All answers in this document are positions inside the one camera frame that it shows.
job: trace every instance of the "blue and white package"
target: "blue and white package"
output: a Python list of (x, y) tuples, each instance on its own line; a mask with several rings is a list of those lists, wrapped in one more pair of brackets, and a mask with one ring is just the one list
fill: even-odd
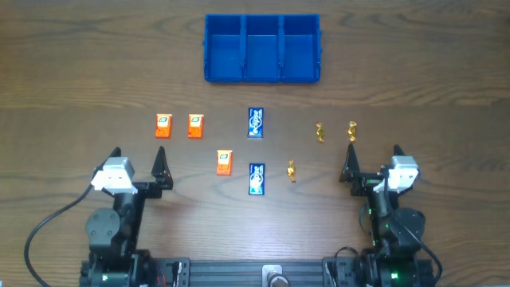
[(261, 139), (264, 130), (264, 108), (248, 109), (248, 137)]
[(265, 163), (249, 164), (249, 195), (264, 195)]

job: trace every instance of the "tic tac box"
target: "tic tac box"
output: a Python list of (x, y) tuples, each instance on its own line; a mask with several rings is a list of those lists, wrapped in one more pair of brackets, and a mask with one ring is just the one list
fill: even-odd
[(264, 108), (248, 109), (248, 137), (261, 139), (264, 131)]
[(201, 139), (204, 132), (204, 115), (188, 116), (188, 139)]
[(172, 115), (157, 114), (155, 137), (157, 139), (170, 139), (171, 131), (172, 131)]
[(216, 175), (232, 175), (232, 151), (218, 150)]
[(265, 193), (265, 163), (249, 164), (249, 195), (264, 195)]

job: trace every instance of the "blue tray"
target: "blue tray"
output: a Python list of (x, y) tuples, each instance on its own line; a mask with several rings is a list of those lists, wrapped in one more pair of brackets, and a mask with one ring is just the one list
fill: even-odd
[(210, 82), (311, 83), (320, 79), (320, 16), (206, 15)]

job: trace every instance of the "orange box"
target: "orange box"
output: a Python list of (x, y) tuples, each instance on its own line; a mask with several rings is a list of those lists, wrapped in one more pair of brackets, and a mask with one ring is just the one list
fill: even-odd
[(188, 139), (201, 139), (204, 132), (204, 115), (190, 114), (188, 117)]
[(156, 139), (170, 139), (172, 132), (172, 115), (157, 114), (156, 115)]
[(232, 175), (232, 151), (218, 150), (216, 175)]

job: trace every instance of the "wood grain surface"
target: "wood grain surface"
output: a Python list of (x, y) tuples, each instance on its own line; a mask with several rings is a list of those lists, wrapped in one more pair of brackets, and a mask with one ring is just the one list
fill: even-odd
[[(208, 13), (319, 13), (321, 81), (205, 82)], [(115, 146), (140, 180), (167, 149), (175, 188), (147, 201), (139, 238), (156, 257), (319, 259), (369, 247), (363, 199), (338, 182), (356, 120), (362, 169), (388, 163), (396, 143), (418, 161), (401, 205), (427, 218), (439, 285), (510, 284), (508, 99), (505, 0), (0, 1), (0, 281), (37, 284), (26, 237)], [(265, 108), (263, 140), (246, 139), (249, 106)], [(171, 140), (154, 138), (157, 112), (174, 115)], [(187, 139), (189, 113), (205, 114), (203, 140)], [(218, 149), (233, 150), (230, 177), (215, 175)], [(247, 195), (250, 162), (266, 163), (264, 197)], [(84, 224), (111, 205), (92, 192), (37, 234), (30, 256), (48, 283), (77, 285)]]

